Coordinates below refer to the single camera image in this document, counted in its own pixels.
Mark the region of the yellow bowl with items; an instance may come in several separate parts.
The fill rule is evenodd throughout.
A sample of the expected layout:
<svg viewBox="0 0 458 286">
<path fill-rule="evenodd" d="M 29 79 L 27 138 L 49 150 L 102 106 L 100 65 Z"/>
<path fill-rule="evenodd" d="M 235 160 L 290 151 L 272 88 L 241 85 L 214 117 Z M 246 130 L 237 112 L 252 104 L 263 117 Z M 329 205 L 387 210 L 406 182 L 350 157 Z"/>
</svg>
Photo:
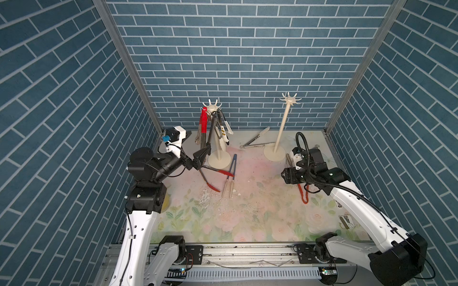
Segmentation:
<svg viewBox="0 0 458 286">
<path fill-rule="evenodd" d="M 162 204 L 161 213 L 165 213 L 168 210 L 170 204 L 171 204 L 171 196 L 167 194 Z"/>
</svg>

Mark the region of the aluminium corner post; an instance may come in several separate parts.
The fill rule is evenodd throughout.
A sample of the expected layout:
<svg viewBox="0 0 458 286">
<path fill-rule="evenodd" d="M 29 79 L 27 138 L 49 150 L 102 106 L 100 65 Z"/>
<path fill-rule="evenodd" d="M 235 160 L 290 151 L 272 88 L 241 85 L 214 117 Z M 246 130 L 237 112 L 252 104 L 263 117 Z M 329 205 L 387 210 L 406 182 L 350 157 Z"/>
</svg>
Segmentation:
<svg viewBox="0 0 458 286">
<path fill-rule="evenodd" d="M 324 128 L 325 136 L 329 137 L 332 130 L 337 124 L 338 119 L 340 118 L 341 114 L 345 110 L 347 104 L 349 103 L 350 99 L 353 97 L 353 94 L 358 87 L 359 83 L 361 82 L 366 70 L 369 68 L 372 60 L 374 59 L 376 53 L 379 51 L 384 39 L 386 38 L 388 32 L 390 31 L 391 27 L 393 26 L 395 20 L 399 16 L 402 8 L 406 4 L 406 0 L 394 0 L 390 5 L 389 9 L 386 12 L 386 15 L 381 22 L 380 27 L 377 29 L 369 47 L 367 48 L 361 63 L 355 70 L 355 73 L 349 84 L 347 89 L 343 93 L 339 103 L 336 106 L 335 111 L 333 112 L 330 120 L 326 124 Z"/>
<path fill-rule="evenodd" d="M 109 6 L 106 1 L 102 0 L 94 0 L 93 1 L 95 8 L 97 12 L 99 13 L 99 16 L 105 25 L 106 30 L 108 31 L 112 42 L 120 56 L 120 59 L 125 65 L 125 68 L 132 80 L 132 83 L 134 84 L 138 95 L 140 96 L 141 101 L 144 104 L 144 107 L 146 108 L 154 127 L 159 133 L 163 132 L 163 127 L 161 126 L 160 120 L 154 111 L 154 108 L 151 104 L 151 101 L 149 99 L 149 96 L 147 94 L 147 91 L 143 85 L 143 82 L 141 81 L 140 75 L 138 74 L 138 71 L 133 63 L 133 60 L 128 52 L 128 49 L 122 39 L 122 36 L 119 32 L 119 29 L 116 25 L 116 22 L 112 16 L 112 13 L 110 12 Z"/>
</svg>

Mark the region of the small grey clip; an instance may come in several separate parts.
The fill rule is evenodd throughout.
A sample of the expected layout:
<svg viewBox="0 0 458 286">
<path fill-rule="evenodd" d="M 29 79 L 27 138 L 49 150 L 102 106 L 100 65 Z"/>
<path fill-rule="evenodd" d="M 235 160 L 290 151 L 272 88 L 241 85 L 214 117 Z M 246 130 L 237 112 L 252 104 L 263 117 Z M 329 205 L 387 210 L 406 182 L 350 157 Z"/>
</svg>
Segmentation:
<svg viewBox="0 0 458 286">
<path fill-rule="evenodd" d="M 353 218 L 349 214 L 339 216 L 339 220 L 342 228 L 346 230 L 353 230 L 355 228 Z"/>
</svg>

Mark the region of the red tip grey tongs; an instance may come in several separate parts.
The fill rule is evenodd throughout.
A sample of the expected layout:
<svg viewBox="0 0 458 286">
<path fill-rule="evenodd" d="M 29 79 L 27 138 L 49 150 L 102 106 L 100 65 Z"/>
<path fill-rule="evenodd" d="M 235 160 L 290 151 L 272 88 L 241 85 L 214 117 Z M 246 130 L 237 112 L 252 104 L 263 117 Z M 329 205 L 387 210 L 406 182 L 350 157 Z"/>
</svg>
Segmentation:
<svg viewBox="0 0 458 286">
<path fill-rule="evenodd" d="M 225 184 L 227 175 L 230 175 L 228 171 L 216 169 L 210 166 L 203 166 L 199 170 L 200 175 L 202 176 L 205 184 L 212 191 L 221 193 L 221 187 Z"/>
</svg>

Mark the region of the red ring steel tongs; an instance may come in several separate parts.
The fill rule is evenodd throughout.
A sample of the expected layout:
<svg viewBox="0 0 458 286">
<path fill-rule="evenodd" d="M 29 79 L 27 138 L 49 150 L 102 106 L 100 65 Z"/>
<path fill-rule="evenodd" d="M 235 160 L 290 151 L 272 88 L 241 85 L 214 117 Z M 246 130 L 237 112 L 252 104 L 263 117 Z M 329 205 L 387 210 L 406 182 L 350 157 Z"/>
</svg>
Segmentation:
<svg viewBox="0 0 458 286">
<path fill-rule="evenodd" d="M 198 135 L 195 143 L 200 146 L 201 149 L 206 147 L 206 130 L 208 123 L 207 107 L 203 107 L 200 114 Z"/>
</svg>

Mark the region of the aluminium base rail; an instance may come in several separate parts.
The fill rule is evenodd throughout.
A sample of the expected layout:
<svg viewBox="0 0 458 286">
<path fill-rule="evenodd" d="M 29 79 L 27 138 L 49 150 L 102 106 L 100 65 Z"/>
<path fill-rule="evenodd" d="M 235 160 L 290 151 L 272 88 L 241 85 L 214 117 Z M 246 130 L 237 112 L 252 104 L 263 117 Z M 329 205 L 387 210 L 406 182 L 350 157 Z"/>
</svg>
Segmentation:
<svg viewBox="0 0 458 286">
<path fill-rule="evenodd" d="M 187 282 L 320 280 L 346 283 L 359 269 L 385 286 L 401 286 L 416 275 L 415 248 L 392 241 L 387 249 L 334 234 L 308 243 L 186 244 L 168 237 L 158 245 L 128 239 L 113 245 L 99 270 L 98 286 L 164 286 Z"/>
</svg>

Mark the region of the cream utensil rack left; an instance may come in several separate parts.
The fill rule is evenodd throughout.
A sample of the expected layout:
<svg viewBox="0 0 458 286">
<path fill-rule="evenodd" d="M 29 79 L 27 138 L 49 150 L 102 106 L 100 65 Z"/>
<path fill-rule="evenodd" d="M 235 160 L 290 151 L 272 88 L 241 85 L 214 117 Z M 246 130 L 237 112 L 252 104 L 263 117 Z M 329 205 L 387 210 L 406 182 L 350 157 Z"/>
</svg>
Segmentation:
<svg viewBox="0 0 458 286">
<path fill-rule="evenodd" d="M 207 114 L 208 114 L 208 123 L 207 123 L 207 130 L 206 130 L 206 143 L 208 140 L 208 134 L 211 127 L 211 113 L 218 112 L 222 110 L 223 104 L 218 100 L 212 102 L 212 100 L 208 100 L 208 103 L 202 103 L 203 107 L 207 107 Z M 217 140 L 212 138 L 211 139 L 211 154 L 209 154 L 208 162 L 211 167 L 222 169 L 227 167 L 231 162 L 231 156 L 227 151 L 228 145 L 221 139 L 219 143 Z"/>
</svg>

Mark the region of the aluminium corner post left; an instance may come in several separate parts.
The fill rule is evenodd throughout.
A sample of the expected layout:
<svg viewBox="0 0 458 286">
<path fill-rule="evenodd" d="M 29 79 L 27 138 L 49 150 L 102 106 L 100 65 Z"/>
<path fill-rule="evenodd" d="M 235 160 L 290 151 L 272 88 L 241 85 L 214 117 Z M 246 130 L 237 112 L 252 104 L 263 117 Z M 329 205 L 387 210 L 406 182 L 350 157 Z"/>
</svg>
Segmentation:
<svg viewBox="0 0 458 286">
<path fill-rule="evenodd" d="M 112 42 L 120 56 L 120 59 L 125 65 L 125 68 L 132 80 L 132 83 L 134 84 L 138 95 L 140 96 L 141 101 L 144 104 L 144 107 L 146 108 L 154 127 L 159 133 L 163 132 L 163 127 L 161 126 L 160 120 L 154 111 L 154 108 L 151 104 L 151 101 L 149 99 L 149 96 L 147 94 L 147 91 L 143 85 L 143 82 L 141 81 L 140 75 L 138 74 L 138 71 L 133 63 L 133 60 L 128 52 L 128 49 L 122 39 L 122 36 L 119 32 L 119 29 L 116 25 L 116 22 L 112 16 L 112 13 L 110 12 L 109 6 L 106 1 L 102 0 L 94 0 L 93 1 L 95 8 L 97 12 L 99 13 L 99 16 L 105 25 L 106 30 L 108 31 Z"/>
</svg>

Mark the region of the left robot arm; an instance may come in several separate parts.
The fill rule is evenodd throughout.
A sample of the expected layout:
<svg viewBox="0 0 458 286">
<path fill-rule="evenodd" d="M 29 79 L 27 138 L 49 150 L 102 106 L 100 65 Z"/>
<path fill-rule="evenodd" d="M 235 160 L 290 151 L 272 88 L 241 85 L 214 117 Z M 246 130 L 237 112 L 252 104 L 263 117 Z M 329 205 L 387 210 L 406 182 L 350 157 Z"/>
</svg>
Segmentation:
<svg viewBox="0 0 458 286">
<path fill-rule="evenodd" d="M 111 286 L 159 286 L 173 264 L 188 261 L 182 235 L 165 236 L 155 255 L 149 249 L 150 239 L 167 194 L 163 180 L 180 166 L 200 170 L 205 156 L 202 150 L 193 158 L 185 153 L 156 154 L 147 147 L 130 155 L 127 170 L 135 184 L 126 197 L 126 230 Z"/>
</svg>

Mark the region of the black silicone tongs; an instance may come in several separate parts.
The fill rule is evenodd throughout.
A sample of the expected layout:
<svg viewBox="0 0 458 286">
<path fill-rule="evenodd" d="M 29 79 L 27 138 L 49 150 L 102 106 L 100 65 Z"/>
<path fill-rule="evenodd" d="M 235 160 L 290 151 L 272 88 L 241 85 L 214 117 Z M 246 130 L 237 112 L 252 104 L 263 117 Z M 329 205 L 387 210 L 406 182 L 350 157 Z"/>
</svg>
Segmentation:
<svg viewBox="0 0 458 286">
<path fill-rule="evenodd" d="M 219 141 L 223 138 L 219 112 L 211 113 L 211 127 L 208 134 L 208 140 L 206 143 L 208 147 L 211 145 L 212 138 L 216 139 L 217 143 L 219 143 Z"/>
</svg>

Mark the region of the aluminium corner post right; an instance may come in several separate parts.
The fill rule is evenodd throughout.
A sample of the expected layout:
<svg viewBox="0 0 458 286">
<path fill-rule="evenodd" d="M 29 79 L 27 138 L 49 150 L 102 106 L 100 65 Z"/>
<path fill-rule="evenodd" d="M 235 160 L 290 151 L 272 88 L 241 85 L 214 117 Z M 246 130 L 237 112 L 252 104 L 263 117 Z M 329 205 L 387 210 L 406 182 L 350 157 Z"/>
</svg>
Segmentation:
<svg viewBox="0 0 458 286">
<path fill-rule="evenodd" d="M 349 84 L 347 89 L 343 93 L 339 103 L 336 106 L 335 111 L 333 112 L 330 120 L 326 124 L 324 128 L 325 136 L 329 137 L 332 130 L 337 124 L 338 119 L 340 118 L 341 114 L 345 110 L 347 104 L 349 103 L 350 99 L 353 97 L 353 94 L 358 87 L 359 83 L 361 82 L 366 70 L 369 68 L 372 60 L 374 59 L 376 53 L 379 51 L 384 39 L 386 38 L 388 32 L 390 31 L 391 27 L 393 26 L 395 20 L 399 16 L 402 8 L 406 4 L 406 0 L 394 0 L 390 5 L 389 9 L 386 12 L 386 15 L 381 22 L 380 27 L 377 29 L 369 47 L 367 48 L 361 63 L 355 70 L 355 73 Z"/>
</svg>

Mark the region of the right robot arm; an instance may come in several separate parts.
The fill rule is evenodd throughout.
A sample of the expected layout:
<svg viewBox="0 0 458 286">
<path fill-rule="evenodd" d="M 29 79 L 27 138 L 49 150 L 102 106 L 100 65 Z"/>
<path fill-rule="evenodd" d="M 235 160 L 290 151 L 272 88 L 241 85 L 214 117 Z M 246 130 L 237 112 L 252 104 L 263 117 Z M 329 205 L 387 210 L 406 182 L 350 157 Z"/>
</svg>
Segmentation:
<svg viewBox="0 0 458 286">
<path fill-rule="evenodd" d="M 358 243 L 328 232 L 318 237 L 314 245 L 293 245 L 299 263 L 322 264 L 320 277 L 325 285 L 337 283 L 338 272 L 334 264 L 338 259 L 371 271 L 384 286 L 401 286 L 418 279 L 425 265 L 430 265 L 427 241 L 420 234 L 409 234 L 387 218 L 342 169 L 329 169 L 322 152 L 310 148 L 302 132 L 297 132 L 295 142 L 296 147 L 291 152 L 293 165 L 281 173 L 285 183 L 313 185 L 317 193 L 324 192 L 346 209 L 374 242 L 374 245 Z"/>
</svg>

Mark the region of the blue wooden tip tongs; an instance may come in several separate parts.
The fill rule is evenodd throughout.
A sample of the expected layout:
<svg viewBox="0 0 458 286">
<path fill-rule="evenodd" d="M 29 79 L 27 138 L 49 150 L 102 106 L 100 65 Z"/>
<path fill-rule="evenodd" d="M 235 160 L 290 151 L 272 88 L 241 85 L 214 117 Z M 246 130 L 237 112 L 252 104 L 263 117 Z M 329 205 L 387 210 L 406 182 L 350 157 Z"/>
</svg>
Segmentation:
<svg viewBox="0 0 458 286">
<path fill-rule="evenodd" d="M 229 174 L 230 175 L 227 175 L 227 179 L 226 179 L 225 184 L 224 184 L 224 188 L 223 188 L 223 191 L 222 191 L 222 197 L 221 198 L 224 197 L 225 191 L 226 191 L 227 186 L 229 184 L 229 179 L 234 177 L 235 169 L 236 169 L 236 162 L 237 162 L 237 154 L 234 154 L 234 156 L 232 158 L 232 161 L 231 161 L 230 169 L 229 169 Z"/>
</svg>

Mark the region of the cream utensil rack right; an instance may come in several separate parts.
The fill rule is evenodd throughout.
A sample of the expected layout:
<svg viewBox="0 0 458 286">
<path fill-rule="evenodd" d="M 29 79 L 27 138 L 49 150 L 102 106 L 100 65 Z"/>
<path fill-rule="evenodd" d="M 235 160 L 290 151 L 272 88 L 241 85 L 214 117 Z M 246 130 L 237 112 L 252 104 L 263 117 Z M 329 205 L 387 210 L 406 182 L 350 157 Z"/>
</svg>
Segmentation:
<svg viewBox="0 0 458 286">
<path fill-rule="evenodd" d="M 281 137 L 283 135 L 283 131 L 286 125 L 287 117 L 291 107 L 294 104 L 297 104 L 298 101 L 301 101 L 301 98 L 297 98 L 297 93 L 291 95 L 290 92 L 286 92 L 282 94 L 281 101 L 285 102 L 285 111 L 283 113 L 283 117 L 280 124 L 279 133 L 277 135 L 276 142 L 273 146 L 266 146 L 264 149 L 264 156 L 272 161 L 272 162 L 279 162 L 282 161 L 286 157 L 285 149 L 280 145 Z"/>
</svg>

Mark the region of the cream utensil rack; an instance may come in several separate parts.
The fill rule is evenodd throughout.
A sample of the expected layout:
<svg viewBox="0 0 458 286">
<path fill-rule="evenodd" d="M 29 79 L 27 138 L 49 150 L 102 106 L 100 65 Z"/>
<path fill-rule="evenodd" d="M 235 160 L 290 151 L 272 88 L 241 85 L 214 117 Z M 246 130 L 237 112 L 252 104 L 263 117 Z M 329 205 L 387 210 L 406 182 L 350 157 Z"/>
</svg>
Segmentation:
<svg viewBox="0 0 458 286">
<path fill-rule="evenodd" d="M 208 103 L 202 103 L 203 107 L 207 107 L 207 114 L 208 114 L 208 123 L 207 123 L 207 130 L 206 130 L 206 143 L 208 140 L 208 134 L 211 127 L 211 113 L 218 112 L 222 110 L 223 104 L 218 100 L 212 102 L 212 100 L 208 100 Z M 217 140 L 212 138 L 211 139 L 211 154 L 209 154 L 208 162 L 211 167 L 222 169 L 227 167 L 231 162 L 231 156 L 227 151 L 228 145 L 221 139 L 219 143 Z"/>
<path fill-rule="evenodd" d="M 264 156 L 272 161 L 272 162 L 279 162 L 282 161 L 286 157 L 285 149 L 280 145 L 281 137 L 283 135 L 283 131 L 286 125 L 287 117 L 291 107 L 294 104 L 297 104 L 298 101 L 301 101 L 301 98 L 297 98 L 297 93 L 291 95 L 290 92 L 286 92 L 282 94 L 281 101 L 285 102 L 285 111 L 283 113 L 283 117 L 280 124 L 279 133 L 277 135 L 276 142 L 273 146 L 266 146 L 264 149 Z"/>
</svg>

